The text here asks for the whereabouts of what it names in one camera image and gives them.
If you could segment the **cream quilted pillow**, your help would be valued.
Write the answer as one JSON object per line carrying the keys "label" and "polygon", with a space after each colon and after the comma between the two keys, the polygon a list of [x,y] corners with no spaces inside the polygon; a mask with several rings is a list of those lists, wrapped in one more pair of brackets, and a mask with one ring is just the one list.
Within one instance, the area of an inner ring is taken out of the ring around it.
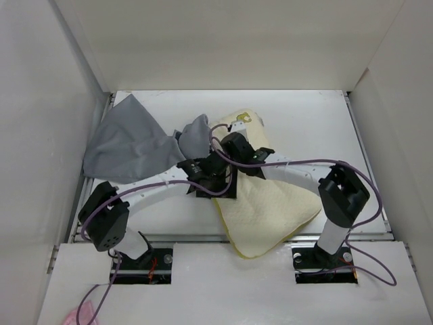
{"label": "cream quilted pillow", "polygon": [[213,200],[235,252],[243,259],[268,253],[321,211],[320,198],[281,182],[237,176],[237,198]]}

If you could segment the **grey fabric pillowcase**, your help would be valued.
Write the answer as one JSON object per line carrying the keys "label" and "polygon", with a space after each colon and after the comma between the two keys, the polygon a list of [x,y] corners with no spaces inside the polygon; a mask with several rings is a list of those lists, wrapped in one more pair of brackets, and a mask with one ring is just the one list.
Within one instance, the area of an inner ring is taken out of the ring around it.
{"label": "grey fabric pillowcase", "polygon": [[168,135],[134,95],[106,113],[83,158],[85,177],[128,184],[210,151],[208,117],[201,114]]}

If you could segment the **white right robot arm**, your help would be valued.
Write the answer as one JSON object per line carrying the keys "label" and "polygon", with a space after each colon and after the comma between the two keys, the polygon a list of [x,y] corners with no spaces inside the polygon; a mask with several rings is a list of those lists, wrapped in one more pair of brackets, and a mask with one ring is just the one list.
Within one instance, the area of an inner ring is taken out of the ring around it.
{"label": "white right robot arm", "polygon": [[242,173],[282,181],[320,197],[327,221],[313,248],[313,258],[321,268],[330,268],[370,198],[355,170],[344,162],[326,167],[324,162],[295,162],[270,148],[255,150],[238,132],[225,136],[221,146]]}

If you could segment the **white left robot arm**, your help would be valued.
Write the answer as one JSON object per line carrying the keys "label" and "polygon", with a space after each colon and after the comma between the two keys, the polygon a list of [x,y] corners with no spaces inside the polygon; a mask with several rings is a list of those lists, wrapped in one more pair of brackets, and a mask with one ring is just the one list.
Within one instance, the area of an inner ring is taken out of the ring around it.
{"label": "white left robot arm", "polygon": [[163,200],[191,193],[198,198],[234,199],[236,186],[237,168],[215,152],[206,158],[184,160],[135,183],[115,186],[104,181],[78,214],[81,236],[97,251],[112,251],[119,261],[145,268],[154,250],[143,233],[128,226],[130,217]]}

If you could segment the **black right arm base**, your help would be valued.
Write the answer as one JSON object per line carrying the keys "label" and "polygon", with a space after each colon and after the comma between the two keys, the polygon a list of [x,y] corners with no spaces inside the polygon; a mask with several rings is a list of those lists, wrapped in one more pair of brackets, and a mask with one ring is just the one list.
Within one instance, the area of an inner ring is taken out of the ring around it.
{"label": "black right arm base", "polygon": [[292,259],[297,284],[358,284],[352,252],[346,246],[334,255],[315,246],[293,247]]}

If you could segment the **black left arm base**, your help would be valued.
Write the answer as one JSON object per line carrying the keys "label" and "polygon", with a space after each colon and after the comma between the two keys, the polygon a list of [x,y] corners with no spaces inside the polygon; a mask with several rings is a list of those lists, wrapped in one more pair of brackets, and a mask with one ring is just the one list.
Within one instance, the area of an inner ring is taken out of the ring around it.
{"label": "black left arm base", "polygon": [[114,284],[171,284],[173,266],[172,248],[154,248],[152,257],[141,265],[121,253],[121,264],[116,275],[114,273],[118,260],[116,255],[109,254],[109,256],[113,257],[109,280],[114,278]]}

